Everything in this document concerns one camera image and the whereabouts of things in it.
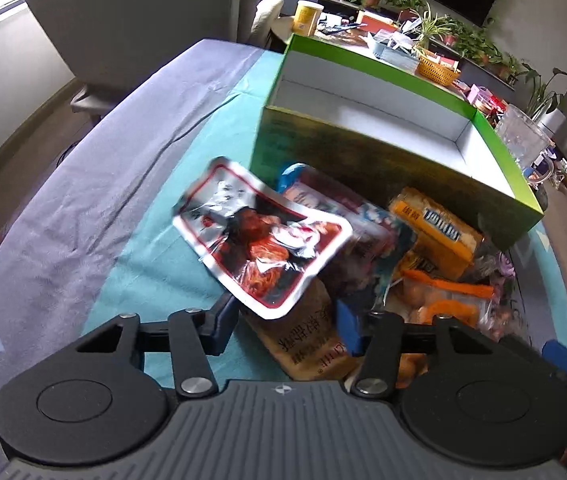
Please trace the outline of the glass mug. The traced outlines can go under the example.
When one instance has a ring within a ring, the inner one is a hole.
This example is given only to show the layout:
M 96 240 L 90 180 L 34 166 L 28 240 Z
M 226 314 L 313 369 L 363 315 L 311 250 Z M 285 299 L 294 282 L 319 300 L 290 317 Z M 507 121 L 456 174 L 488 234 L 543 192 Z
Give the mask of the glass mug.
M 512 104 L 506 107 L 495 131 L 521 169 L 530 167 L 550 145 L 543 129 Z

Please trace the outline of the grey blue storage tray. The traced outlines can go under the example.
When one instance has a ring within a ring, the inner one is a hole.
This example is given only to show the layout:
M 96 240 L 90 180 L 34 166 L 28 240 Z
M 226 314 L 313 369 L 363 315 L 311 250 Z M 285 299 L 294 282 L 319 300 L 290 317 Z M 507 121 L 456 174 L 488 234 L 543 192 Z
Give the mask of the grey blue storage tray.
M 378 60 L 389 63 L 390 65 L 405 70 L 407 73 L 416 73 L 419 58 L 413 53 L 407 52 L 401 47 L 392 47 L 387 42 L 376 41 L 371 48 L 372 54 Z

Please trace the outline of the spider plant in vase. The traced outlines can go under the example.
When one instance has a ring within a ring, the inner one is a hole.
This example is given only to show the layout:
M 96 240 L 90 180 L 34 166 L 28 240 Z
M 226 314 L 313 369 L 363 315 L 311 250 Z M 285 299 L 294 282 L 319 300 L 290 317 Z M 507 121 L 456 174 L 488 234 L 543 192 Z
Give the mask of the spider plant in vase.
M 444 39 L 454 34 L 455 22 L 447 15 L 440 16 L 432 11 L 427 3 L 419 9 L 416 24 L 411 30 L 416 34 L 416 48 L 419 51 L 428 50 L 432 39 Z

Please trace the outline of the red white snack packet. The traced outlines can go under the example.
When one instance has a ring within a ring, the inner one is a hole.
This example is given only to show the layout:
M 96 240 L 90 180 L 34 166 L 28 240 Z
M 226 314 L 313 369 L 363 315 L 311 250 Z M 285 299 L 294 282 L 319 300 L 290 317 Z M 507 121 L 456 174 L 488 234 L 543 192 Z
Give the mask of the red white snack packet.
M 173 209 L 173 226 L 214 278 L 263 320 L 286 316 L 351 239 L 351 223 L 287 200 L 214 158 Z

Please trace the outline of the beige drink stick sachet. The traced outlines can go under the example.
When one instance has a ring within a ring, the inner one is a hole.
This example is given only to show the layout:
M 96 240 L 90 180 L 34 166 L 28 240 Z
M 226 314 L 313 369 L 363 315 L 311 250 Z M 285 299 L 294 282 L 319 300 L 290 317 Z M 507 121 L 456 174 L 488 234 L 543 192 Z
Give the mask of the beige drink stick sachet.
M 278 320 L 244 317 L 259 340 L 293 380 L 341 380 L 359 365 L 347 352 L 334 321 L 334 305 L 322 281 L 314 278 L 294 308 Z

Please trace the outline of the pink label dark snack bag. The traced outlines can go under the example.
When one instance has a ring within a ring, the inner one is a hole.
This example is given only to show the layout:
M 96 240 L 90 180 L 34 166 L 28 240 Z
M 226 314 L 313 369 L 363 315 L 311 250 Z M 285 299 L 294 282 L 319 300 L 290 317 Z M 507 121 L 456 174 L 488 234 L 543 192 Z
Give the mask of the pink label dark snack bag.
M 517 303 L 512 301 L 516 277 L 509 257 L 485 237 L 460 279 L 462 283 L 493 289 L 489 305 L 481 310 L 479 329 L 495 341 L 518 329 Z

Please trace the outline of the teal patterned tablecloth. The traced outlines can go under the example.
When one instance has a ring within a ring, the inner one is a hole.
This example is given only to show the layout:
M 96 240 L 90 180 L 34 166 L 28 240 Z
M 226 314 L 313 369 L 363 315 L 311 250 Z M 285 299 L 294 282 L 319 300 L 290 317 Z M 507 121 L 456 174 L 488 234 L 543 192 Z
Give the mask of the teal patterned tablecloth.
M 282 58 L 203 40 L 152 75 L 56 169 L 0 243 L 0 387 L 119 311 L 168 314 L 220 293 L 171 224 L 178 191 L 214 155 L 248 162 Z M 437 457 L 339 387 L 256 387 L 261 351 L 218 359 L 237 372 L 196 428 L 172 428 L 116 479 L 481 479 Z M 0 479 L 39 479 L 10 464 Z

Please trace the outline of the clear bag orange snacks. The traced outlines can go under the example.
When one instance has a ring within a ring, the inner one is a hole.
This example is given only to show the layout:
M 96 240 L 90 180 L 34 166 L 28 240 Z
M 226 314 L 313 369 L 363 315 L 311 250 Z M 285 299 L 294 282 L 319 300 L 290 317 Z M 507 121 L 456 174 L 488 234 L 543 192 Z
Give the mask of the clear bag orange snacks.
M 413 324 L 431 325 L 437 316 L 448 315 L 478 328 L 493 299 L 492 286 L 430 278 L 425 272 L 409 270 L 387 292 L 385 310 Z

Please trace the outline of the dark blue snack packet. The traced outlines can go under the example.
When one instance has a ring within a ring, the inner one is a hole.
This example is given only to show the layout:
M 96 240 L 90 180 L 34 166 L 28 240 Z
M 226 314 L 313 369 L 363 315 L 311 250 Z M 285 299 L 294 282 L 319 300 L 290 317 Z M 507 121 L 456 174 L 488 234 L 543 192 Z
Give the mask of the dark blue snack packet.
M 294 203 L 349 221 L 352 236 L 320 272 L 320 278 L 334 297 L 369 288 L 372 307 L 382 310 L 395 268 L 416 242 L 413 229 L 396 214 L 300 162 L 282 171 L 277 191 Z

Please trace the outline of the orange yellow snack packet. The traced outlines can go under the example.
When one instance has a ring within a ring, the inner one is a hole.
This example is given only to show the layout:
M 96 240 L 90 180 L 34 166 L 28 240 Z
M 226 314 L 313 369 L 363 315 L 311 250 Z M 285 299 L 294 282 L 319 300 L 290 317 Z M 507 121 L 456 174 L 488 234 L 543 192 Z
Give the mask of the orange yellow snack packet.
M 416 242 L 396 271 L 419 270 L 448 281 L 458 281 L 473 263 L 483 235 L 440 204 L 414 188 L 403 188 L 389 211 L 406 222 Z

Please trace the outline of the yellow tin can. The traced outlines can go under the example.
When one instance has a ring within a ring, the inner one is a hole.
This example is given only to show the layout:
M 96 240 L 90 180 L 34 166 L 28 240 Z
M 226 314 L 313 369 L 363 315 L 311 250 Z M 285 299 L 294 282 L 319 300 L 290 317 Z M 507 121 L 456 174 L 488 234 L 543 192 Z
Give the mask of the yellow tin can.
M 323 6 L 317 2 L 299 0 L 292 20 L 292 32 L 304 37 L 312 37 L 323 13 Z

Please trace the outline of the woven yellow basket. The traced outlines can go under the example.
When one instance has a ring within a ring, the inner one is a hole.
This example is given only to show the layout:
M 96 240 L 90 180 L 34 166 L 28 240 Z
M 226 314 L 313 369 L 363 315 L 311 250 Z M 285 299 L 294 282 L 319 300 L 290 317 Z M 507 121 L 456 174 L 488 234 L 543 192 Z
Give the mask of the woven yellow basket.
M 457 68 L 432 61 L 427 55 L 419 55 L 416 73 L 442 87 L 449 87 L 461 74 Z

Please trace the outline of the round white coffee table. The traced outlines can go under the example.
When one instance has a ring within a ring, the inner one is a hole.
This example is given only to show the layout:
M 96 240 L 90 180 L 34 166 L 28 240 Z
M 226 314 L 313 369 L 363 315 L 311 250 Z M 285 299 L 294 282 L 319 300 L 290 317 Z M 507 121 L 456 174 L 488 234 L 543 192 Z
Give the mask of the round white coffee table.
M 291 40 L 292 16 L 279 16 L 270 26 L 270 50 L 276 53 L 285 53 Z

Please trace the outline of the red orange card box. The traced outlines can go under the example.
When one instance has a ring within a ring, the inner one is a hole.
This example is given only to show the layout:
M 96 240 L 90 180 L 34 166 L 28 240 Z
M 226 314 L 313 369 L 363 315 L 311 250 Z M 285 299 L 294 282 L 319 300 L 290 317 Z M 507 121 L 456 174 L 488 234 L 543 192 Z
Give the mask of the red orange card box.
M 376 35 L 379 30 L 384 30 L 389 34 L 398 30 L 398 26 L 390 18 L 369 11 L 359 11 L 356 21 L 359 29 L 372 35 Z

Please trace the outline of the green cardboard box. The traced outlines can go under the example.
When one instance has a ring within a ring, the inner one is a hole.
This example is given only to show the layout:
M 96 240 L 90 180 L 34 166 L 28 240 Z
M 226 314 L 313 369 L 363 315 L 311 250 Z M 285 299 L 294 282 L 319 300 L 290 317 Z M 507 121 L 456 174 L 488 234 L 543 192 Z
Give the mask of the green cardboard box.
M 544 213 L 508 148 L 465 100 L 376 58 L 291 37 L 262 109 L 250 169 L 293 162 L 387 206 L 416 188 L 507 249 Z

